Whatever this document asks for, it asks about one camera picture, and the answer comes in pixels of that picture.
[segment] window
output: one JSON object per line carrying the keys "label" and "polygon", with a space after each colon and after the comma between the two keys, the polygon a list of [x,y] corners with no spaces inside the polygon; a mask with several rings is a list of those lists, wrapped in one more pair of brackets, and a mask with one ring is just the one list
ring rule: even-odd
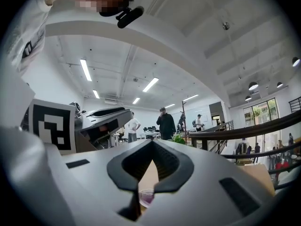
{"label": "window", "polygon": [[255,118],[255,125],[263,124],[271,120],[268,102],[263,102],[261,104],[252,106],[252,108]]}
{"label": "window", "polygon": [[[276,99],[265,101],[244,109],[246,126],[259,125],[279,118]],[[273,147],[277,148],[280,139],[280,131],[274,131],[266,135],[259,135],[247,138],[250,146],[254,149],[255,142],[261,148],[261,152],[270,151]]]}
{"label": "window", "polygon": [[246,126],[259,125],[279,118],[275,98],[244,109]]}
{"label": "window", "polygon": [[245,113],[245,120],[246,120],[246,126],[254,126],[255,121],[254,121],[254,115],[253,115],[253,110],[252,107],[244,109]]}
{"label": "window", "polygon": [[275,99],[268,100],[269,112],[271,114],[271,120],[278,119],[278,109]]}

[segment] black jacket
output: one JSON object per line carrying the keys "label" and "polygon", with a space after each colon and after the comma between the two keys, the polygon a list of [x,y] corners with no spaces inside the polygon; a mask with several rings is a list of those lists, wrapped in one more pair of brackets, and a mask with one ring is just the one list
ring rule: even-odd
{"label": "black jacket", "polygon": [[160,133],[172,135],[175,130],[174,119],[170,114],[164,114],[158,117],[157,125],[160,125]]}
{"label": "black jacket", "polygon": [[260,152],[260,146],[259,145],[256,145],[255,146],[255,153],[259,153]]}

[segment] person in white shirt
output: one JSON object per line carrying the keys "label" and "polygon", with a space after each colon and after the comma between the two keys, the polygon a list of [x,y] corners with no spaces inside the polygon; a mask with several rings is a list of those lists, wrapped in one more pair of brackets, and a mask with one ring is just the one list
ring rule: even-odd
{"label": "person in white shirt", "polygon": [[202,130],[202,124],[201,124],[201,115],[198,114],[198,118],[196,119],[196,125],[197,125],[197,131]]}
{"label": "person in white shirt", "polygon": [[[28,0],[12,21],[4,43],[6,63],[22,76],[43,50],[49,11],[56,0]],[[129,4],[129,0],[76,0],[81,7],[110,14]]]}
{"label": "person in white shirt", "polygon": [[128,128],[129,128],[128,137],[127,137],[128,143],[137,140],[136,131],[139,129],[140,126],[141,126],[140,122],[136,118],[134,118],[134,112],[132,112],[132,119],[128,123]]}
{"label": "person in white shirt", "polygon": [[124,127],[124,125],[122,127],[120,127],[120,129],[118,131],[116,131],[116,133],[119,134],[119,139],[122,141],[122,137],[124,136],[126,129]]}

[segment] backpack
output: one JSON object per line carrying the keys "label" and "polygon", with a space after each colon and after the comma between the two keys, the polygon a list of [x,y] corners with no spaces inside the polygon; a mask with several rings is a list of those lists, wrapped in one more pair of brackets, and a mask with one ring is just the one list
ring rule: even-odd
{"label": "backpack", "polygon": [[179,123],[177,124],[177,130],[182,131],[182,127]]}

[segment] white t-shirt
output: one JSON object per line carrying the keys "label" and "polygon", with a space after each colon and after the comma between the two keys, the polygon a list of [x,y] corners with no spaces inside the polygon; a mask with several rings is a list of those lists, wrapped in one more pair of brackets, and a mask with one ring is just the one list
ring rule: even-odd
{"label": "white t-shirt", "polygon": [[198,124],[200,124],[200,123],[201,123],[201,119],[197,118],[197,119],[196,119],[196,124],[197,124],[197,128],[198,128],[198,129],[201,128],[201,126],[198,125]]}
{"label": "white t-shirt", "polygon": [[48,6],[45,0],[28,0],[12,22],[4,50],[7,63],[11,64],[20,76],[43,50],[46,20],[50,9],[51,6]]}
{"label": "white t-shirt", "polygon": [[128,127],[129,127],[129,133],[136,133],[135,130],[132,130],[133,127],[137,127],[137,125],[140,124],[140,122],[136,119],[136,118],[133,118],[129,121],[128,123]]}

